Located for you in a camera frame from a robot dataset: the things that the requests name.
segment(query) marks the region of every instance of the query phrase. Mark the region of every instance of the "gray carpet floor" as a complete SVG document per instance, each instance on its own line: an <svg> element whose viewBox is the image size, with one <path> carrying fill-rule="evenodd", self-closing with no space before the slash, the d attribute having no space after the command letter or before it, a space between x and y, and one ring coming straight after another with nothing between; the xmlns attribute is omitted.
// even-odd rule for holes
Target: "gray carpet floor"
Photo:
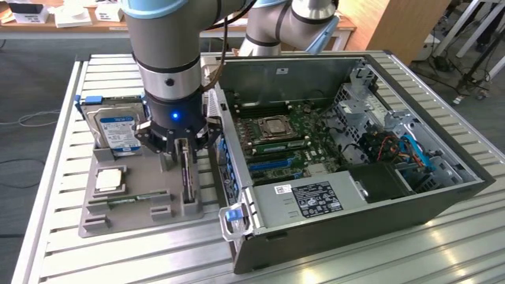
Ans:
<svg viewBox="0 0 505 284"><path fill-rule="evenodd" d="M450 53L462 45L470 36L462 35L452 46ZM212 44L212 50L220 49L220 43ZM115 54L129 53L128 40L9 40L0 50L0 122L15 121L20 116L61 107L72 63L77 53ZM470 50L458 64L469 67L478 53ZM489 66L505 56L504 44L497 48ZM414 64L426 73L432 69L426 63ZM457 71L438 72L438 79L456 85ZM457 106L457 111L474 125L494 145L505 150L505 72L490 85L492 97L484 101L468 98ZM456 92L441 84L432 88L441 97L452 101ZM49 122L57 118L48 115L36 122ZM0 162L4 160L32 158L45 160L55 125L25 128L17 125L0 125ZM16 162L0 164L0 183L27 186L36 183L41 175L41 164ZM25 189L0 185L0 234L23 234L27 229L37 187ZM12 277L23 239L0 238L0 283L8 283Z"/></svg>

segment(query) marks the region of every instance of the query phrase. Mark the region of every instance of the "white box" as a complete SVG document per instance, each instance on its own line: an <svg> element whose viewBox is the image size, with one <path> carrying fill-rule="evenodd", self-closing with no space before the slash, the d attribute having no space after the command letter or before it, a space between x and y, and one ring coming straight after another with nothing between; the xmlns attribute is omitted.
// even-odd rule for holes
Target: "white box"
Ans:
<svg viewBox="0 0 505 284"><path fill-rule="evenodd" d="M429 34L422 45L422 49L418 52L417 57L413 61L425 61L428 57L432 55L433 50L436 50L438 44L440 40L436 37L433 37L432 34Z"/></svg>
<svg viewBox="0 0 505 284"><path fill-rule="evenodd" d="M48 8L44 6L39 14L20 14L12 13L16 22L20 24L44 24L48 20L49 12Z"/></svg>
<svg viewBox="0 0 505 284"><path fill-rule="evenodd" d="M57 28L93 24L88 9L72 6L60 6L55 9L55 23Z"/></svg>
<svg viewBox="0 0 505 284"><path fill-rule="evenodd" d="M95 10L95 16L99 21L121 22L121 7L118 6L118 4L100 3Z"/></svg>

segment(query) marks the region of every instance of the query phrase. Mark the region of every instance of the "aluminum extrusion table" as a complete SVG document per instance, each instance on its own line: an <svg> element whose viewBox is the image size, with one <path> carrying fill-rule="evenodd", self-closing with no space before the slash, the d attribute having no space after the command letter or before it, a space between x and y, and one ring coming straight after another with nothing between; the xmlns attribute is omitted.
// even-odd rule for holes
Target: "aluminum extrusion table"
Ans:
<svg viewBox="0 0 505 284"><path fill-rule="evenodd" d="M93 55L76 62L51 145L13 283L496 283L505 280L505 157L398 59L372 51L497 182L428 224L269 267L232 273L221 238L212 174L200 181L201 220L80 238L77 225L93 137L73 108L75 94L140 93L129 54ZM393 109L405 105L380 83ZM209 169L202 153L200 170Z"/></svg>

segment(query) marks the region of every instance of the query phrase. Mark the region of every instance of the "power supply label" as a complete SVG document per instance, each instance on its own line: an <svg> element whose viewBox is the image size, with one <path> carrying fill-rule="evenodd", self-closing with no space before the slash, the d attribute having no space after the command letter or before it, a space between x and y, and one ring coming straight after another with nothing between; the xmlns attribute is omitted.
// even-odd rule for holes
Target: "power supply label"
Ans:
<svg viewBox="0 0 505 284"><path fill-rule="evenodd" d="M292 188L305 218L344 210L329 182Z"/></svg>
<svg viewBox="0 0 505 284"><path fill-rule="evenodd" d="M140 149L140 141L134 138L133 117L107 117L100 119L100 123L111 149L120 152Z"/></svg>

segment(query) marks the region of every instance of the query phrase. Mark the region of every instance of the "robotic arm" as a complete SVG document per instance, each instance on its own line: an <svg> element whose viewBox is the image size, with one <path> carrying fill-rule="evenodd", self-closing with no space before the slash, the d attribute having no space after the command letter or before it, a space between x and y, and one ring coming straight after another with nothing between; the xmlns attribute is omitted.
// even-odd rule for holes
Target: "robotic arm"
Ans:
<svg viewBox="0 0 505 284"><path fill-rule="evenodd" d="M150 150L174 159L177 140L186 139L196 162L196 152L221 133L220 119L202 111L200 32L252 4L253 0L121 0L150 117L137 125L136 136ZM318 53L337 25L336 6L336 0L257 0L240 55L278 55L281 41Z"/></svg>

